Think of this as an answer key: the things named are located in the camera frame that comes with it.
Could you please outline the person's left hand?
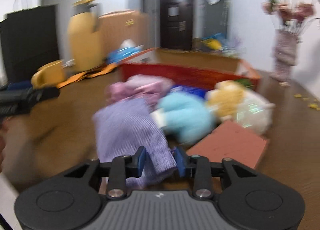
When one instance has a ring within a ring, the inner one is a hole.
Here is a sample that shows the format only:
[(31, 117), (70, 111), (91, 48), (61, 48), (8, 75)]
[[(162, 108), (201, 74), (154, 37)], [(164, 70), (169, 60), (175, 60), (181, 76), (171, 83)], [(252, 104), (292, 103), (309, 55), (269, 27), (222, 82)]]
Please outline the person's left hand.
[(1, 134), (0, 134), (0, 166), (2, 170), (2, 163), (4, 161), (4, 149), (6, 146), (5, 135), (8, 131), (8, 126), (6, 120), (3, 120), (1, 123)]

